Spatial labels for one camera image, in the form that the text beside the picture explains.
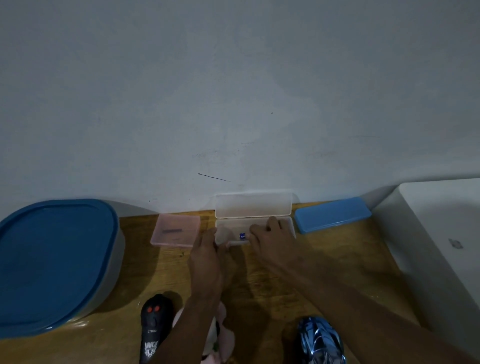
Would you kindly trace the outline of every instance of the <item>plush toy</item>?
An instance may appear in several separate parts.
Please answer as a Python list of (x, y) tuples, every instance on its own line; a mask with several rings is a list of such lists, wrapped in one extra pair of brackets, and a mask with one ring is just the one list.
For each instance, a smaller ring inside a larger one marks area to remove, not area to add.
[[(182, 312), (183, 307), (175, 315), (172, 327), (175, 326)], [(221, 364), (225, 363), (232, 355), (235, 346), (235, 334), (222, 325), (225, 317), (227, 317), (227, 309), (225, 305), (220, 302), (208, 331), (202, 361), (200, 363)]]

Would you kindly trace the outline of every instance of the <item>blue pencil case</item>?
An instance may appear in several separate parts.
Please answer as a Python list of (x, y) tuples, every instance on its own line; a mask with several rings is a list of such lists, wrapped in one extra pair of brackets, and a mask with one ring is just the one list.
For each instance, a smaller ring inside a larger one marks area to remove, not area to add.
[(360, 197), (302, 207), (295, 211), (295, 221), (302, 234), (349, 224), (372, 216)]

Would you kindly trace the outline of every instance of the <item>black remote control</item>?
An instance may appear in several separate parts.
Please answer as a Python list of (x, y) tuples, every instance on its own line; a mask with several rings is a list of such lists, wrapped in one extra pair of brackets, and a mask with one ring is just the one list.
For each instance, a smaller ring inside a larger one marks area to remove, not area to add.
[(142, 345), (140, 347), (140, 364), (147, 363), (156, 349), (167, 338), (172, 329), (173, 304), (162, 294), (149, 298), (140, 313), (142, 323)]

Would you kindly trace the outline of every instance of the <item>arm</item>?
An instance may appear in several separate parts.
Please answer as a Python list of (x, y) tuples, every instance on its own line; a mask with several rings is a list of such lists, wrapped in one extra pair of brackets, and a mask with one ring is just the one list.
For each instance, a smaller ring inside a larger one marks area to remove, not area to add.
[(226, 244), (216, 249), (215, 231), (206, 231), (192, 248), (188, 262), (192, 295), (177, 324), (154, 354), (152, 364), (198, 364), (202, 359), (208, 330), (220, 303), (221, 260), (227, 250)]
[(312, 255), (282, 221), (270, 218), (266, 227), (252, 225), (250, 231), (260, 261), (311, 301), (362, 363), (478, 364), (428, 330), (337, 281), (325, 262), (310, 261)]

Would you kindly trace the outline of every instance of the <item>large round-cornered container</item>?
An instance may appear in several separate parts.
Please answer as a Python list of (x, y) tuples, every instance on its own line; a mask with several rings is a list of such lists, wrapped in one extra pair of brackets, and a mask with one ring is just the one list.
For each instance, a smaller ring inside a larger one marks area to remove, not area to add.
[(24, 207), (0, 222), (0, 339), (38, 335), (95, 310), (120, 273), (125, 239), (95, 199)]

